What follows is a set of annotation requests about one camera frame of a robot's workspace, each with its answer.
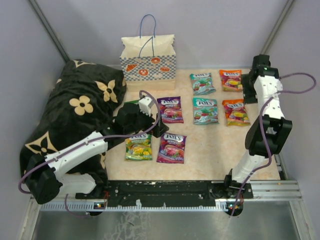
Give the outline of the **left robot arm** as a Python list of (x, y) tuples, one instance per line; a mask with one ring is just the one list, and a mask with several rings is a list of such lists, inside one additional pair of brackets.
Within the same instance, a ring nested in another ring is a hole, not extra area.
[(108, 177), (102, 167), (86, 161), (99, 159), (103, 153), (137, 135), (159, 138), (169, 127), (160, 114), (153, 118), (149, 106), (125, 103), (108, 123), (84, 139), (46, 156), (31, 157), (24, 182), (35, 201), (46, 204), (58, 196), (97, 199), (108, 190)]

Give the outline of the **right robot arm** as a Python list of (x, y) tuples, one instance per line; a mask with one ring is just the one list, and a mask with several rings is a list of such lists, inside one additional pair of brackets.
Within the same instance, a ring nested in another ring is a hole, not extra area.
[(246, 134), (242, 159), (224, 179), (223, 192), (229, 198), (245, 193), (251, 176), (271, 165), (272, 156), (280, 153), (293, 127), (282, 112), (279, 95), (283, 85), (269, 55), (256, 55), (241, 83), (244, 103), (256, 103), (259, 115)]

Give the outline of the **green candy bag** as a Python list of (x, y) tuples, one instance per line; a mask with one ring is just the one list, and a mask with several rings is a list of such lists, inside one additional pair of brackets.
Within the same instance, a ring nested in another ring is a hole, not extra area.
[(126, 161), (151, 161), (152, 159), (152, 136), (150, 134), (144, 133), (125, 140)]
[(139, 103), (139, 99), (136, 100), (131, 100), (131, 101), (126, 101), (124, 103), (125, 106), (132, 106), (132, 105), (137, 105)]

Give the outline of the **teal candy bag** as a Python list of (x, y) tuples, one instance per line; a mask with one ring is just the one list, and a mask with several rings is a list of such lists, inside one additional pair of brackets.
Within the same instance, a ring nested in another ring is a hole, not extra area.
[(194, 97), (193, 103), (193, 123), (195, 125), (217, 124), (218, 104), (216, 99)]
[(207, 95), (216, 92), (213, 86), (212, 73), (190, 74), (191, 87), (194, 96)]

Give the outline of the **checkered paper bag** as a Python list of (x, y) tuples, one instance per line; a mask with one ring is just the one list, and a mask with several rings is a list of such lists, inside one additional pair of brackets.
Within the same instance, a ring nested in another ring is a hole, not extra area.
[(120, 65), (129, 91), (167, 91), (176, 87), (175, 35), (154, 37), (155, 56), (143, 54), (138, 57), (149, 36), (122, 37), (124, 49)]

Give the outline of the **purple candy bag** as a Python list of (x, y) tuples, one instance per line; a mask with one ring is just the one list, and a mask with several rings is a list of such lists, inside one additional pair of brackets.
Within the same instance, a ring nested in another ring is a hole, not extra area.
[(183, 124), (181, 97), (161, 97), (157, 99), (162, 122), (165, 124)]
[(187, 137), (185, 135), (165, 132), (160, 138), (157, 163), (184, 164), (185, 147)]

